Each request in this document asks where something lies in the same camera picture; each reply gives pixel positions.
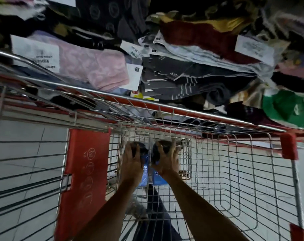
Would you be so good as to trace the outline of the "red cart corner bumper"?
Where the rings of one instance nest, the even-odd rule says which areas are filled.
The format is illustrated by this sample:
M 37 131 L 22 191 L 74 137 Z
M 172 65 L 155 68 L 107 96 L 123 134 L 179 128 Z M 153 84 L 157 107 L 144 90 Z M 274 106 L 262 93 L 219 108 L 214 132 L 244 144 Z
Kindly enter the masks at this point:
M 294 223 L 290 223 L 291 241 L 304 241 L 304 229 Z
M 281 133 L 280 143 L 282 150 L 282 157 L 289 160 L 298 160 L 298 149 L 296 135 L 294 133 Z

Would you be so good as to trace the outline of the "person's right hand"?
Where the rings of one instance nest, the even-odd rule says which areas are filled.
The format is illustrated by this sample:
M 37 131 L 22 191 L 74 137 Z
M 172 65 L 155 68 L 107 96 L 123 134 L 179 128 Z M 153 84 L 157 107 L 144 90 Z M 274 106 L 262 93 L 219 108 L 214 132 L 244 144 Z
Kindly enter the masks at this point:
M 166 181 L 170 178 L 179 178 L 178 154 L 180 148 L 176 146 L 176 139 L 172 138 L 170 149 L 167 153 L 164 152 L 163 145 L 160 141 L 157 141 L 155 144 L 159 152 L 159 160 L 151 164 L 152 168 Z

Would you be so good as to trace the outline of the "yellow fabric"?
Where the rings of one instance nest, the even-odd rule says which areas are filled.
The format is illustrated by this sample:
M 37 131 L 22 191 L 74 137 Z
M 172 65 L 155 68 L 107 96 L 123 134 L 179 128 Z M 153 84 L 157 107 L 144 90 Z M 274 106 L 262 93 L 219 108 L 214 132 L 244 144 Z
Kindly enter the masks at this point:
M 159 17 L 164 23 L 170 23 L 173 21 L 181 21 L 190 24 L 209 24 L 216 31 L 224 32 L 238 32 L 242 27 L 247 26 L 251 22 L 251 18 L 247 16 L 239 17 L 219 17 L 215 19 L 209 19 L 207 16 L 197 17 L 193 15 L 181 15 L 179 13 L 166 13 Z

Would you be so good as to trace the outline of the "pile of grey carded socks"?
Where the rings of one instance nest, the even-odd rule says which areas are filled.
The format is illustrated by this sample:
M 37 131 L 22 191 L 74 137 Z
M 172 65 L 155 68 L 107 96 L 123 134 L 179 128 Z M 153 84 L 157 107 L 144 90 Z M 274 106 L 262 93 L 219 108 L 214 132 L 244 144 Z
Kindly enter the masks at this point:
M 159 100 L 178 100 L 201 95 L 214 105 L 229 101 L 257 77 L 166 56 L 143 57 L 141 93 Z

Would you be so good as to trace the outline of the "light striped white cloth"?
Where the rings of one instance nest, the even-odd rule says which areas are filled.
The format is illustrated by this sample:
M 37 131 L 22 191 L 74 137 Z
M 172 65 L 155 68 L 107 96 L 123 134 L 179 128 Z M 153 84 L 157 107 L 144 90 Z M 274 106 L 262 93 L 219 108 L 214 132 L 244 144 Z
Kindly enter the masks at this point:
M 214 67 L 221 67 L 224 69 L 229 69 L 236 72 L 249 72 L 255 73 L 259 76 L 265 73 L 272 73 L 273 68 L 264 63 L 255 64 L 238 64 L 235 62 L 230 62 L 226 59 L 220 58 L 220 56 L 214 54 L 213 52 L 203 50 L 198 46 L 176 46 L 168 44 L 161 34 L 160 31 L 156 34 L 154 44 L 163 45 L 170 54 L 178 56 L 182 59 L 198 63 L 205 64 Z

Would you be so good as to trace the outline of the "white printed paper label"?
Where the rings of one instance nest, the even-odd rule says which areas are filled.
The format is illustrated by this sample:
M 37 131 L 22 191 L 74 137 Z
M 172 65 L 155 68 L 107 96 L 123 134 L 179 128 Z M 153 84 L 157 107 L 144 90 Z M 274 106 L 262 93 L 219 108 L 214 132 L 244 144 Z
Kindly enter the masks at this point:
M 234 50 L 243 55 L 255 58 L 271 67 L 276 64 L 274 48 L 250 37 L 238 35 Z

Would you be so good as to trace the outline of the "person's left hand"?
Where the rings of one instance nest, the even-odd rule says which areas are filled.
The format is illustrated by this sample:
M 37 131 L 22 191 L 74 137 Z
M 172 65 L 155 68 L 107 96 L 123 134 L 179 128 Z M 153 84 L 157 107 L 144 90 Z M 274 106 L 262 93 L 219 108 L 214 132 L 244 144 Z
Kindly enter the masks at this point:
M 132 189 L 138 187 L 143 173 L 143 166 L 140 161 L 124 161 L 122 156 L 122 164 L 120 170 L 120 184 L 130 186 Z

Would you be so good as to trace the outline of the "small white barcode tag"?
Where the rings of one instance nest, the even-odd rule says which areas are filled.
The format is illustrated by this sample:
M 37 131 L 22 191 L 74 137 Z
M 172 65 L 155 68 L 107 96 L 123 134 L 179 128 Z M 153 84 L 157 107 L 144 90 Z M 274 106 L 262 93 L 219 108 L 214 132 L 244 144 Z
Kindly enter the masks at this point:
M 122 40 L 120 48 L 122 50 L 124 50 L 128 55 L 130 55 L 131 57 L 135 58 L 135 59 L 142 59 L 143 57 L 143 47 L 124 41 Z

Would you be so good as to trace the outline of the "red plastic cart seat flap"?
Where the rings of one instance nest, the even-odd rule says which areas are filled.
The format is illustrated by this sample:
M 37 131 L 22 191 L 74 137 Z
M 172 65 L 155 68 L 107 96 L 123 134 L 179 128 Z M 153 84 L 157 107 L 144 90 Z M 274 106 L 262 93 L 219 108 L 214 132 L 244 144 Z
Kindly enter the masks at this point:
M 54 241 L 69 241 L 105 203 L 111 130 L 69 130 L 64 174 L 70 189 L 61 194 Z

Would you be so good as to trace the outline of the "plain white paper sheet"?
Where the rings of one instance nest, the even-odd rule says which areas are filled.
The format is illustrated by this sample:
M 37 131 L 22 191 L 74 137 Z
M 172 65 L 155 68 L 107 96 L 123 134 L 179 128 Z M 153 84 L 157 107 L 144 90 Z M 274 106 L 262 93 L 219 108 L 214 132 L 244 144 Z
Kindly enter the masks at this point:
M 64 4 L 70 7 L 76 7 L 76 0 L 47 0 L 47 1 Z

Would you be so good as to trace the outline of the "maroon fabric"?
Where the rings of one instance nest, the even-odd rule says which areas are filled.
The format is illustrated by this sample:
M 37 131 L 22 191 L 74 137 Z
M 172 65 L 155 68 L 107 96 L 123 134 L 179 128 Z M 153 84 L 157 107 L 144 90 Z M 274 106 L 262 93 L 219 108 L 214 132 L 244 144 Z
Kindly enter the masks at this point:
M 165 41 L 176 46 L 198 46 L 220 58 L 237 64 L 255 64 L 259 60 L 235 51 L 237 35 L 219 32 L 210 24 L 192 24 L 182 21 L 160 21 L 160 32 Z

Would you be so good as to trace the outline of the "person's left forearm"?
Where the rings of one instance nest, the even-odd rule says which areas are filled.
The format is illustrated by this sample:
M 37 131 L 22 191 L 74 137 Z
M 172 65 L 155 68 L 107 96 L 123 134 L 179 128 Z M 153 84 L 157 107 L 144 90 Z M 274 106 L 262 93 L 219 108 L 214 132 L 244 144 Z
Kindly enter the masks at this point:
M 119 241 L 128 204 L 142 177 L 122 180 L 116 193 L 101 207 L 73 241 Z

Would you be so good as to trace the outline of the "white card tag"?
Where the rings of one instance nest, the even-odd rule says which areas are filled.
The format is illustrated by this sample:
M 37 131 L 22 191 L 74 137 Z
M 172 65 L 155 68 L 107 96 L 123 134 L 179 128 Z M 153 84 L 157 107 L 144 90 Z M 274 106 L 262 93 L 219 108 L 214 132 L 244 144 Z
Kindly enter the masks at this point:
M 143 66 L 137 64 L 126 64 L 126 68 L 129 76 L 129 83 L 122 85 L 119 88 L 137 91 L 141 80 Z

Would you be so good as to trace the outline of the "person's right forearm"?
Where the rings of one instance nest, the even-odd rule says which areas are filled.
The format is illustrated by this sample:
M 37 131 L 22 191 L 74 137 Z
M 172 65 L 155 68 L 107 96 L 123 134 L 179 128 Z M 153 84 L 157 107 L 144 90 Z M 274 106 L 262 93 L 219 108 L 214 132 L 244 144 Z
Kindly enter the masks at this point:
M 195 241 L 249 241 L 227 217 L 198 195 L 173 170 L 162 170 Z

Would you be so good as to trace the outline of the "large white paper label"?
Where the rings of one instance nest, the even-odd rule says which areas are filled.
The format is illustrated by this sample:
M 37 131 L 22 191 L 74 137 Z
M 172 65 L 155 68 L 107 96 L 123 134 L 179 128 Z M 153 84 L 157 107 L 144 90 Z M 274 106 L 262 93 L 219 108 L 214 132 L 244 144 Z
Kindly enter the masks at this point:
M 11 35 L 12 52 L 27 58 L 51 72 L 60 72 L 60 51 L 57 45 Z

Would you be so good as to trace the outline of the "pink textured fabric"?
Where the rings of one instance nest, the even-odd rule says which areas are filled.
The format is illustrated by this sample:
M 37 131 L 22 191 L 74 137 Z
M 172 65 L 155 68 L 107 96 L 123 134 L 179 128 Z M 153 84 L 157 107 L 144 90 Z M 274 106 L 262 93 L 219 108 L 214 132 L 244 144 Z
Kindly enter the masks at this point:
M 106 92 L 130 83 L 125 56 L 120 51 L 84 48 L 36 32 L 28 39 L 59 47 L 62 76 L 88 82 L 94 89 Z

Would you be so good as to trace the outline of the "dark circle patterned fabric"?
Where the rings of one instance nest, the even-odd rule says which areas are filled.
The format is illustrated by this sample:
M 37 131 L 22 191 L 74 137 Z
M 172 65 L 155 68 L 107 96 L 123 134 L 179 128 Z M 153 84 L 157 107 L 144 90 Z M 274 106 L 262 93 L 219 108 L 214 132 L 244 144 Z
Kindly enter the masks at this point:
M 123 40 L 137 40 L 148 31 L 148 0 L 76 0 L 81 18 Z

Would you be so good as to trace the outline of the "person's leg in blue jeans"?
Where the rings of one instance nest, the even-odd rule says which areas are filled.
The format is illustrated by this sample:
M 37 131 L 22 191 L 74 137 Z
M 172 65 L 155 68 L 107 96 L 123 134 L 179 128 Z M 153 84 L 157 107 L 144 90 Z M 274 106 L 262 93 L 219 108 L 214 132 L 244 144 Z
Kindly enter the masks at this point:
M 147 215 L 138 222 L 132 241 L 182 241 L 152 184 L 147 187 Z

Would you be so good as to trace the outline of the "green garment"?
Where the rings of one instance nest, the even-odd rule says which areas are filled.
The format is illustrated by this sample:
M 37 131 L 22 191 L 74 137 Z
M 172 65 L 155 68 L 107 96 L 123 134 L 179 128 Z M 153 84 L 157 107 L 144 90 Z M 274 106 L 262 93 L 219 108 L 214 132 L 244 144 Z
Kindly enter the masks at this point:
M 304 129 L 304 93 L 266 88 L 262 109 L 270 120 L 278 124 Z

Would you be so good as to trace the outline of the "cream fuzzy fabric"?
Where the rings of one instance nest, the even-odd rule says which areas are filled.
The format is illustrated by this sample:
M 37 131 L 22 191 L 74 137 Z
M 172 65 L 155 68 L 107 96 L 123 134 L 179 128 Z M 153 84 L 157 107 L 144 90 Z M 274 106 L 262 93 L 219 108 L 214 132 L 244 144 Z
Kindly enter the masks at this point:
M 46 9 L 46 0 L 0 0 L 0 15 L 29 19 Z

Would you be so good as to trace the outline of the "yellow and red tag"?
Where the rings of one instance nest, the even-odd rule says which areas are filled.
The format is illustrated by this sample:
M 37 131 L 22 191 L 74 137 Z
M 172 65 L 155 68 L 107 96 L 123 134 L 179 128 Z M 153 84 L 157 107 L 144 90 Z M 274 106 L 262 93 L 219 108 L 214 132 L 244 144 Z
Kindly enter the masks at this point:
M 139 91 L 131 91 L 130 92 L 130 97 L 138 98 L 138 99 L 144 99 L 144 100 L 151 100 L 151 101 L 159 101 L 159 99 L 155 99 L 149 96 L 144 96 L 141 92 Z

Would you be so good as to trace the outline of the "grey fuzzy fabric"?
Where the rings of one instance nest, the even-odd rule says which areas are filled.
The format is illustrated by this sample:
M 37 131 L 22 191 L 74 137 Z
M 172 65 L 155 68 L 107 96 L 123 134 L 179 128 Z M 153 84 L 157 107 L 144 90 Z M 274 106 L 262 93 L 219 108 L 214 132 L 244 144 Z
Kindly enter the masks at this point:
M 274 35 L 281 32 L 289 38 L 293 32 L 304 38 L 304 6 L 267 3 L 260 9 L 263 25 Z

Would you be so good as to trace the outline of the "dark purple garment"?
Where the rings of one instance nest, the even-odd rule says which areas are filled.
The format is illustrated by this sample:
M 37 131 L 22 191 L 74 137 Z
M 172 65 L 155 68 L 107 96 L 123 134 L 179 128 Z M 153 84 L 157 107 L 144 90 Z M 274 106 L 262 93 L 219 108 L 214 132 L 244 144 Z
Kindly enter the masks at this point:
M 227 117 L 249 122 L 254 125 L 264 125 L 270 123 L 262 109 L 245 106 L 242 102 L 235 102 L 225 106 Z

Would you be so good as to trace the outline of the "black fabric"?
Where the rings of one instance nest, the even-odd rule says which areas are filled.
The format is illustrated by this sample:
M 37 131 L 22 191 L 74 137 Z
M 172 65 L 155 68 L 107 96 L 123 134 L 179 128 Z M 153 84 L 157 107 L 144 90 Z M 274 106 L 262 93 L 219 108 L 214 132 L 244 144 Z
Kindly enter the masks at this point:
M 304 79 L 302 78 L 274 72 L 271 79 L 277 85 L 283 86 L 293 92 L 304 93 Z

